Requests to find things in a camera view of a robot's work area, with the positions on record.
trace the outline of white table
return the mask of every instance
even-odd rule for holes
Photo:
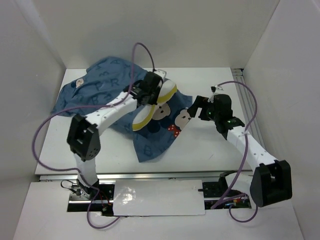
[[[220,209],[198,216],[122,218],[105,230],[91,228],[85,212],[67,212],[68,200],[69,191],[59,182],[31,183],[14,240],[303,240],[290,200],[260,208],[249,223],[235,222],[227,209]],[[233,209],[233,215],[243,220],[253,212]],[[113,219],[94,212],[90,218],[100,226]]]
[[[167,77],[176,82],[178,89],[191,96],[210,96],[210,86],[233,81],[230,68],[162,68]],[[67,69],[61,86],[82,77],[85,69]],[[234,115],[245,121],[244,112],[235,85],[224,87],[232,99]],[[49,124],[40,159],[55,168],[75,167],[75,159],[66,142],[71,118],[57,116]],[[165,173],[236,170],[242,155],[217,131],[213,122],[192,119],[171,147],[160,157],[139,163],[133,141],[112,129],[100,137],[101,151],[96,157],[98,174]],[[38,175],[57,175],[37,166]]]

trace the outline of yellow stripe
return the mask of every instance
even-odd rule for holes
[[[155,107],[156,107],[156,105],[151,106],[149,114],[146,116],[145,119],[143,119],[142,122],[132,124],[133,131],[138,131],[138,130],[142,129],[144,126],[146,126],[150,122],[152,116],[154,115]]]
[[[178,91],[177,85],[175,84],[174,87],[164,96],[159,96],[157,99],[158,104],[166,103],[168,102],[172,96]]]
[[[175,84],[174,87],[166,95],[158,97],[156,102],[158,104],[168,102],[177,91],[178,91],[178,88],[177,88],[177,85]],[[134,132],[142,129],[144,126],[146,126],[150,122],[150,120],[152,119],[155,113],[155,107],[156,105],[151,106],[149,114],[141,122],[132,124],[132,130]]]

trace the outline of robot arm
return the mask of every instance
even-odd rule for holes
[[[169,100],[177,91],[177,86],[171,80],[164,82],[166,73],[158,70],[148,72],[143,80],[134,83],[128,94],[127,86],[114,100],[108,103],[111,107],[100,108],[86,116],[75,115],[67,137],[67,143],[74,153],[76,167],[80,169],[77,182],[82,191],[93,197],[95,190],[86,182],[96,188],[99,187],[99,180],[96,173],[96,156],[100,152],[100,135],[114,122],[124,115],[133,112],[140,106],[143,109],[135,117],[133,124],[142,128],[147,124],[153,113]]]
[[[204,121],[214,121],[217,131],[234,145],[243,155],[248,138],[246,161],[254,172],[253,177],[240,176],[233,188],[250,195],[258,207],[281,202],[292,197],[291,169],[287,161],[277,160],[269,154],[250,133],[245,132],[245,124],[233,116],[232,101],[226,94],[216,94],[216,88],[211,87],[213,95],[197,96],[193,105],[187,110],[192,118],[201,108],[199,118]],[[234,179],[235,172],[226,172],[220,176],[219,182],[227,189]]]

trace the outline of white wall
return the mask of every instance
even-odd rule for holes
[[[137,41],[158,67],[243,68],[279,0],[33,2],[67,68],[87,68],[108,55],[130,59]],[[136,61],[150,67],[143,51]]]
[[[0,1],[0,233],[13,238],[34,177],[33,133],[49,115],[64,67],[11,0]],[[42,132],[37,150],[41,149]]]
[[[290,162],[306,240],[319,239],[320,1],[280,0],[245,70],[266,148]]]

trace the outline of blue cloth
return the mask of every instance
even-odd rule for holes
[[[106,57],[86,70],[86,75],[61,89],[53,113],[82,105],[105,105],[116,98],[129,84],[131,63],[118,57]],[[147,71],[134,66],[134,81],[143,80]],[[154,159],[167,150],[190,120],[186,109],[192,97],[177,92],[154,114],[152,120],[139,131],[132,131],[132,122],[141,108],[120,118],[111,127],[131,135],[139,162]],[[87,115],[96,108],[75,109],[61,116]]]

